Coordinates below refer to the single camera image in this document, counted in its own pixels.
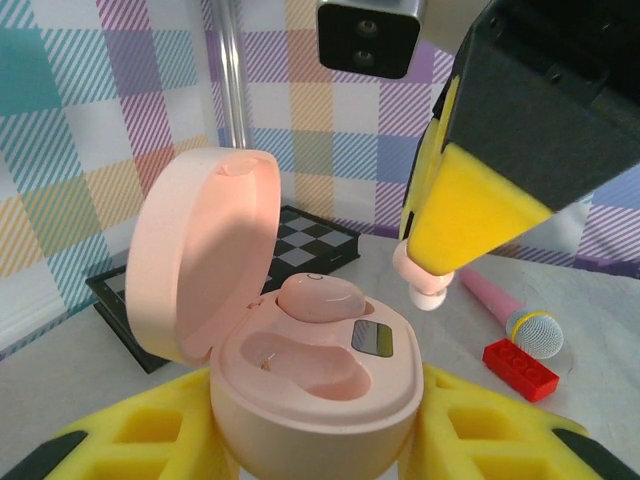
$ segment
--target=pink microphone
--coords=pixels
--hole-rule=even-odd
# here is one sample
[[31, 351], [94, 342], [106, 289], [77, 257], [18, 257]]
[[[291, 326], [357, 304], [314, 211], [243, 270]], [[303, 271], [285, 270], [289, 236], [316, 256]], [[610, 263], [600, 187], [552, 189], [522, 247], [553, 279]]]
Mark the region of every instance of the pink microphone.
[[553, 357], [564, 336], [549, 312], [531, 310], [471, 267], [458, 272], [462, 284], [473, 293], [505, 328], [507, 337], [533, 358]]

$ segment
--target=colorful plaid wall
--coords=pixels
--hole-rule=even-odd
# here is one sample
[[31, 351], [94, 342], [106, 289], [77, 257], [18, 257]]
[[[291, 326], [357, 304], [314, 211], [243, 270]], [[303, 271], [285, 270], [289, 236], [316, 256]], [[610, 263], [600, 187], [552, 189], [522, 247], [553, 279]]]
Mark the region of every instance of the colorful plaid wall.
[[[314, 2], [239, 6], [253, 135], [279, 158], [285, 195], [395, 237], [415, 147], [452, 58], [422, 43], [401, 81], [330, 72], [317, 60]], [[638, 277], [639, 186], [637, 167], [497, 253]]]
[[[395, 236], [451, 57], [422, 43], [397, 82], [330, 72], [314, 2], [238, 2], [252, 134], [278, 157], [285, 199]], [[91, 302], [85, 278], [124, 260], [171, 158], [228, 143], [213, 24], [209, 0], [0, 2], [0, 358]], [[638, 276], [639, 178], [500, 253]]]
[[0, 2], [0, 352], [84, 308], [160, 170], [217, 144], [212, 29], [187, 0]]

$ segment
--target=earbud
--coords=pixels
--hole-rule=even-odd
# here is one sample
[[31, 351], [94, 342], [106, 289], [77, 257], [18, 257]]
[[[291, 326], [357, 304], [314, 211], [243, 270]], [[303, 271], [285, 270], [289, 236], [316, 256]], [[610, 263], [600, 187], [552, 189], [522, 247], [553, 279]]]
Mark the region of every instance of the earbud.
[[285, 280], [278, 306], [301, 322], [328, 323], [364, 315], [367, 300], [353, 283], [315, 273], [298, 273]]
[[420, 310], [435, 310], [447, 296], [447, 287], [453, 281], [453, 272], [436, 276], [425, 272], [409, 258], [407, 241], [404, 240], [393, 252], [393, 267], [409, 282], [409, 297]]

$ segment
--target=earbud charging slot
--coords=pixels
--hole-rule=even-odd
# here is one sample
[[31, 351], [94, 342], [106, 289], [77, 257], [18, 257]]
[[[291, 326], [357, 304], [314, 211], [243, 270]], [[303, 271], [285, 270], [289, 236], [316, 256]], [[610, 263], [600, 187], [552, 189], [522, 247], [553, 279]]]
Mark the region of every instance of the earbud charging slot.
[[241, 354], [256, 368], [287, 378], [326, 400], [355, 400], [371, 387], [367, 371], [342, 347], [308, 345], [259, 332], [244, 341]]

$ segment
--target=yellow foam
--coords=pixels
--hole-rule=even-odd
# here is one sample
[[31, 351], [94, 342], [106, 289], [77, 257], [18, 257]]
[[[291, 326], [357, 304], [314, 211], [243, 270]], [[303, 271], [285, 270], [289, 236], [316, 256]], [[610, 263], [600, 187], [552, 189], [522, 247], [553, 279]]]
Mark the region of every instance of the yellow foam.
[[437, 171], [436, 165], [431, 162], [431, 157], [432, 146], [438, 131], [438, 124], [437, 119], [431, 120], [424, 134], [420, 149], [416, 154], [416, 162], [408, 187], [407, 200], [402, 207], [400, 216], [400, 240], [402, 240], [402, 236], [406, 230], [409, 214], [415, 214], [420, 205], [425, 202], [426, 193], [429, 190], [428, 184], [433, 181]]
[[566, 418], [425, 365], [425, 395], [401, 480], [596, 480], [552, 432], [586, 430]]
[[[580, 425], [424, 366], [425, 395], [401, 480], [595, 480], [552, 433]], [[47, 480], [237, 480], [203, 369], [75, 422], [88, 436]]]
[[428, 178], [419, 179], [415, 187], [412, 180], [412, 203], [403, 211], [403, 217], [414, 212], [408, 254], [434, 275], [466, 265], [553, 214], [460, 146], [449, 143], [443, 148], [458, 85], [456, 77], [440, 121], [421, 147], [419, 160], [427, 164], [420, 169], [416, 165], [414, 171], [428, 170], [428, 175], [421, 173]]
[[88, 436], [47, 480], [239, 478], [209, 401], [209, 371], [186, 375], [67, 426]]

